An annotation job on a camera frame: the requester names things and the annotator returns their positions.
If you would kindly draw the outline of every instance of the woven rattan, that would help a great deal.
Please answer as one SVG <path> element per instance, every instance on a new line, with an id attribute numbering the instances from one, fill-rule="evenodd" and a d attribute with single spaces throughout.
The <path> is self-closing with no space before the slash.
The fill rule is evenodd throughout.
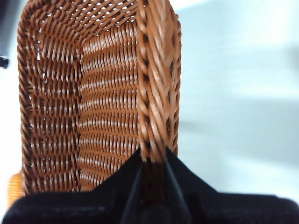
<path id="1" fill-rule="evenodd" d="M 177 154 L 180 24 L 168 0 L 30 0 L 18 29 L 23 190 L 92 190 L 139 147 Z"/>

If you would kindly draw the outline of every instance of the orange wicker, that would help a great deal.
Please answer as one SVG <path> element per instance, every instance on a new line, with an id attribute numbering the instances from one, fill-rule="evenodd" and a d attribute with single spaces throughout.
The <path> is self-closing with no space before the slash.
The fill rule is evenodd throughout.
<path id="1" fill-rule="evenodd" d="M 23 192 L 21 188 L 21 182 L 22 182 L 21 172 L 13 175 L 9 180 L 8 197 L 7 197 L 9 208 L 15 202 L 15 200 L 22 197 Z"/>
<path id="2" fill-rule="evenodd" d="M 141 148 L 177 154 L 181 33 L 168 0 L 29 0 L 18 29 L 25 194 L 92 190 Z"/>

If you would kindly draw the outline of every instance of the black object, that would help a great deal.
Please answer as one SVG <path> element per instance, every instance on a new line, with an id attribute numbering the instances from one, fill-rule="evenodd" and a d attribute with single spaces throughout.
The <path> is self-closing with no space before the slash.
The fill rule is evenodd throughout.
<path id="1" fill-rule="evenodd" d="M 165 164 L 165 203 L 144 208 L 143 171 L 138 150 L 94 191 L 21 198 L 7 212 L 3 224 L 299 224 L 299 208 L 293 201 L 218 193 L 170 150 Z"/>
<path id="2" fill-rule="evenodd" d="M 8 67 L 8 59 L 0 57 L 0 68 L 6 69 Z"/>

